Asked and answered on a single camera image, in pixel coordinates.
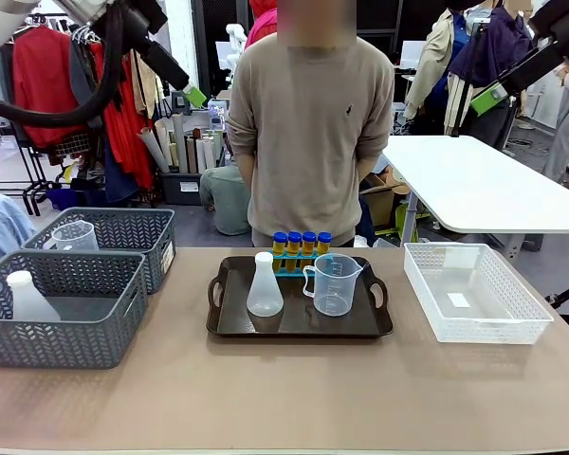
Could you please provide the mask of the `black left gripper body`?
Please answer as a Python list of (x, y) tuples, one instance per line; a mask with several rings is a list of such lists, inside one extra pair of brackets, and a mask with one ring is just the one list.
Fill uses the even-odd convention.
[(157, 34), (168, 21), (166, 13), (156, 0), (121, 0), (119, 8), (125, 37)]

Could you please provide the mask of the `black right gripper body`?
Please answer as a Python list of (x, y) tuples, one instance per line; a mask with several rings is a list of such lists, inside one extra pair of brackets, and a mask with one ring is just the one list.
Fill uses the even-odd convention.
[(538, 39), (569, 42), (569, 0), (546, 2), (529, 19)]

